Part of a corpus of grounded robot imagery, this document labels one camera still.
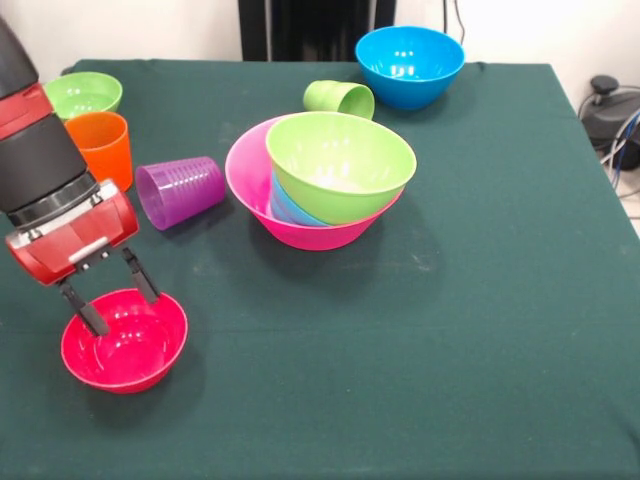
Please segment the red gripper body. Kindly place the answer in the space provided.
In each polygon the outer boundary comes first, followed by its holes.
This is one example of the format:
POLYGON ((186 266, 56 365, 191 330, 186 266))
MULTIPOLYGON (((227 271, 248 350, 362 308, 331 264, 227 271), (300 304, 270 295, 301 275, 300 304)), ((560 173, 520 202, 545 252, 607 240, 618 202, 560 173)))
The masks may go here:
POLYGON ((129 198, 108 179, 92 198, 38 227, 8 234, 5 243, 29 275, 50 286, 83 269, 94 253, 120 246, 138 229, 129 198))

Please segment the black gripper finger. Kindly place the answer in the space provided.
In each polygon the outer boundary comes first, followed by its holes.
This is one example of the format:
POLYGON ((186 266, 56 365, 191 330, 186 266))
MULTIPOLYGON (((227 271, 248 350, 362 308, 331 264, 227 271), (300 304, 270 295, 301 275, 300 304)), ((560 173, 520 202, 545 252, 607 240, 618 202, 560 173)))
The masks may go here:
POLYGON ((129 247, 124 247, 121 250, 121 255, 131 272, 132 279, 139 293, 147 303, 156 303, 160 297, 160 291, 147 274, 136 254, 129 247))
POLYGON ((87 303, 74 289, 68 280, 57 283, 60 294, 66 299, 81 321, 94 336, 106 336, 110 329, 96 308, 87 303))

